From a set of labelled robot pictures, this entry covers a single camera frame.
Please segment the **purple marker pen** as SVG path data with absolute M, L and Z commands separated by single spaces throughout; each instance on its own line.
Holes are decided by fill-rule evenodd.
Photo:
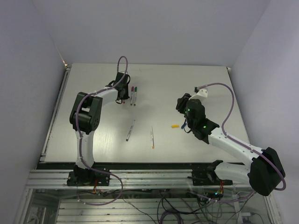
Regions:
M 134 104 L 133 99 L 134 99 L 134 92 L 131 92 L 131 96 L 130 96 L 130 105 L 131 106 Z

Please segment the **green marker pen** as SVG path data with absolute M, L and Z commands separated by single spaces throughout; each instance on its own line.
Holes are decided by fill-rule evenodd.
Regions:
M 136 106 L 136 99 L 137 99 L 137 92 L 134 92 L 134 99 L 133 99 L 134 106 Z

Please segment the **yellow marker pen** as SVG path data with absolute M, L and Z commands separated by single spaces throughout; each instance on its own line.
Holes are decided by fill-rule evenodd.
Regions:
M 154 149 L 154 148 L 155 148 L 155 145 L 154 145 L 154 133 L 153 133 L 153 127 L 151 127 L 150 135 L 151 135 L 151 148 Z

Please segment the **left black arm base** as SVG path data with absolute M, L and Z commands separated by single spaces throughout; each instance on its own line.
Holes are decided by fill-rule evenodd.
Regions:
M 69 173 L 67 186 L 108 186 L 110 175 L 94 172 L 88 168 L 79 168 L 74 165 Z

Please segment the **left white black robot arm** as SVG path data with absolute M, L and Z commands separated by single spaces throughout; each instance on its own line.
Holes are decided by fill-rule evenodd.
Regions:
M 95 173 L 90 168 L 95 163 L 93 138 L 100 124 L 102 107 L 108 103 L 127 100 L 129 82 L 130 75 L 127 72 L 117 72 L 116 79 L 104 89 L 90 94 L 77 94 L 69 121 L 77 138 L 74 172 L 79 173 L 78 179 L 84 185 L 91 185 L 95 181 Z

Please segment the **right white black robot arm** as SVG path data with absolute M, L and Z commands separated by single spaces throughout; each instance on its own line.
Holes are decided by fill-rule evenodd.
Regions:
M 225 134 L 218 124 L 209 120 L 202 97 L 186 93 L 177 99 L 176 110 L 184 115 L 190 132 L 200 141 L 224 150 L 242 164 L 216 160 L 206 168 L 207 181 L 215 185 L 223 180 L 248 183 L 258 194 L 268 196 L 285 178 L 279 156 L 271 147 L 262 149 Z

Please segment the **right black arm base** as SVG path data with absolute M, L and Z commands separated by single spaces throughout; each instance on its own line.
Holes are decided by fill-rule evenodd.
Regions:
M 188 179 L 192 180 L 193 186 L 208 186 L 208 185 L 233 185 L 232 180 L 220 179 L 216 173 L 216 167 L 223 163 L 222 160 L 216 160 L 205 168 L 193 169 Z

